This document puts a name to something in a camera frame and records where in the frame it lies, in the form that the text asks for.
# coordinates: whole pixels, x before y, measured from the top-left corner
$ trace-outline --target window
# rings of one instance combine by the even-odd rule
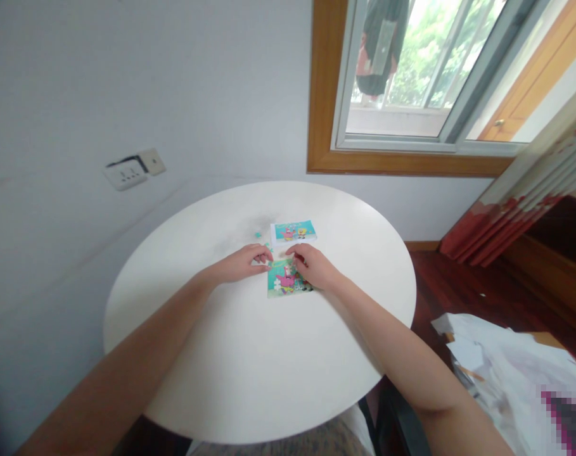
[[[314,0],[308,169],[499,175],[575,66],[576,0]]]

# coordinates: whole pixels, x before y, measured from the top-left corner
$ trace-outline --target round white table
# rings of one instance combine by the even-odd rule
[[[410,327],[413,264],[380,213],[331,187],[262,182],[188,206],[140,244],[108,299],[105,351],[200,269],[244,244],[270,242],[271,223],[309,219],[318,236],[312,245]],[[275,248],[273,255],[279,260],[284,252]],[[269,299],[267,274],[261,274],[212,293],[145,414],[190,438],[257,443],[333,418],[380,378],[339,303],[318,291]]]

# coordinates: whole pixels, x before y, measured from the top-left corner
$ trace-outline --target curtain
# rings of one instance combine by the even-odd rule
[[[553,140],[552,122],[546,130],[551,131],[535,138],[444,236],[441,253],[459,263],[487,266],[576,190],[576,120]]]

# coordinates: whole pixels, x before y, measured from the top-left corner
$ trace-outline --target chair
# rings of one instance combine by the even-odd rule
[[[423,425],[414,413],[413,408],[406,402],[397,388],[390,382],[383,389],[379,397],[376,426],[372,420],[370,408],[366,398],[359,401],[368,425],[368,432],[376,456],[382,456],[382,448],[390,444],[392,430],[396,429],[402,443],[404,453],[408,456],[432,456],[427,443]]]

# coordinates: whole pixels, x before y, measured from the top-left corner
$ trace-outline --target wall socket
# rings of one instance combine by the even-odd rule
[[[136,158],[107,166],[104,168],[104,175],[119,191],[127,190],[147,179],[144,168]]]
[[[161,174],[165,171],[165,165],[161,161],[161,157],[159,157],[159,152],[157,149],[148,149],[138,153],[138,157],[144,163],[147,171],[150,175],[157,175]]]

